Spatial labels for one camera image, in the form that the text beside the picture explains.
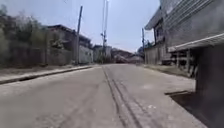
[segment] road surface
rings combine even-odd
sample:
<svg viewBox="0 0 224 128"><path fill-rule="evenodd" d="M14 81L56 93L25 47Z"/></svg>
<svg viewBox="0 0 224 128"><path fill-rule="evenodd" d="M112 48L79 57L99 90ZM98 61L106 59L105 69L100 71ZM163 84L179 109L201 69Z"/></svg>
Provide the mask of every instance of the road surface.
<svg viewBox="0 0 224 128"><path fill-rule="evenodd" d="M0 128L204 128L165 95L194 81L106 65L0 86Z"/></svg>

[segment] sky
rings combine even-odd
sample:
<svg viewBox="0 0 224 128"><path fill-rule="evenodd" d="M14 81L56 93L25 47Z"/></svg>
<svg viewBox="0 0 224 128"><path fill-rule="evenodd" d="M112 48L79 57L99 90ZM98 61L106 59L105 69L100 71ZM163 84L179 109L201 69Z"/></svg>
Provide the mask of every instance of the sky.
<svg viewBox="0 0 224 128"><path fill-rule="evenodd" d="M102 44L103 0L0 0L10 15L23 12L34 16L43 25L62 24L76 29L79 9L83 5L81 34L93 44ZM142 45L141 29L159 7L159 0L109 0L107 44L135 52ZM153 32L146 32L153 41Z"/></svg>

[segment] curb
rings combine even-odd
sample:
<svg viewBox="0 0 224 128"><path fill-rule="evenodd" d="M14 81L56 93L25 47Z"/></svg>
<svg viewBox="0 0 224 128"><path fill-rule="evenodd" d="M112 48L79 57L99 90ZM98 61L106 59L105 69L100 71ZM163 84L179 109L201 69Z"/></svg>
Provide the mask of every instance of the curb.
<svg viewBox="0 0 224 128"><path fill-rule="evenodd" d="M16 76L14 78L6 78L6 79L3 79L3 80L0 80L0 85L1 84L18 82L18 81L26 81L26 80L36 79L38 77L45 77L45 76L50 76L50 75L72 72L72 71L84 70L84 69L89 69L89 68L92 68L92 66L81 67L81 68L73 68L73 69L65 69L65 70L61 70L61 71L49 71L49 72L44 72L44 73L36 73L36 74Z"/></svg>

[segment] wall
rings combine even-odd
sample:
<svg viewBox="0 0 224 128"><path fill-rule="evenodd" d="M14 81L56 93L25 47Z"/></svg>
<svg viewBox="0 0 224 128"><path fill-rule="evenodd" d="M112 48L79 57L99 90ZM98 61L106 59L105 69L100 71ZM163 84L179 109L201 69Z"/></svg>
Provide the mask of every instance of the wall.
<svg viewBox="0 0 224 128"><path fill-rule="evenodd" d="M79 46L79 63L88 64L93 62L93 50L82 45Z"/></svg>
<svg viewBox="0 0 224 128"><path fill-rule="evenodd" d="M224 126L224 45L204 48L196 77L198 110L207 117L211 128Z"/></svg>
<svg viewBox="0 0 224 128"><path fill-rule="evenodd" d="M169 58L169 54L166 52L165 43L160 43L145 49L145 57L147 64L161 64L162 60Z"/></svg>
<svg viewBox="0 0 224 128"><path fill-rule="evenodd" d="M71 52L63 49L30 47L22 42L10 42L7 57L0 58L1 67L34 67L43 64L66 65L71 62Z"/></svg>
<svg viewBox="0 0 224 128"><path fill-rule="evenodd" d="M223 0L183 0L177 7L164 18L169 47L224 32Z"/></svg>

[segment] building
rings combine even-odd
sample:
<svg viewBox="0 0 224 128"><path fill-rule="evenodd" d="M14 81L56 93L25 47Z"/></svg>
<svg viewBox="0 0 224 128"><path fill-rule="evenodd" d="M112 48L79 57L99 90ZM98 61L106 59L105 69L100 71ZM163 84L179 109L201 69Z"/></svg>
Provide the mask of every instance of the building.
<svg viewBox="0 0 224 128"><path fill-rule="evenodd" d="M195 107L208 127L224 127L224 1L160 0L167 50L196 73Z"/></svg>
<svg viewBox="0 0 224 128"><path fill-rule="evenodd" d="M62 48L73 52L73 59L76 58L76 32L63 25L48 26L48 28L59 34L59 42ZM88 64L93 62L93 50L91 40L83 35L79 36L79 63Z"/></svg>
<svg viewBox="0 0 224 128"><path fill-rule="evenodd" d="M79 63L80 64L93 63L93 48L91 40L82 35L80 36L79 39Z"/></svg>
<svg viewBox="0 0 224 128"><path fill-rule="evenodd" d="M99 62L100 59L102 58L102 53L103 53L103 46L102 45L95 45L93 47L93 51L94 51L94 62ZM108 58L109 60L111 60L111 53L112 53L112 47L111 46L106 46L105 47L105 54L106 54L106 58Z"/></svg>
<svg viewBox="0 0 224 128"><path fill-rule="evenodd" d="M145 62L147 64L165 64L170 60L167 53L166 38L164 34L164 20L162 17L161 7L158 8L149 23L145 26L145 30L154 30L155 43L144 49Z"/></svg>

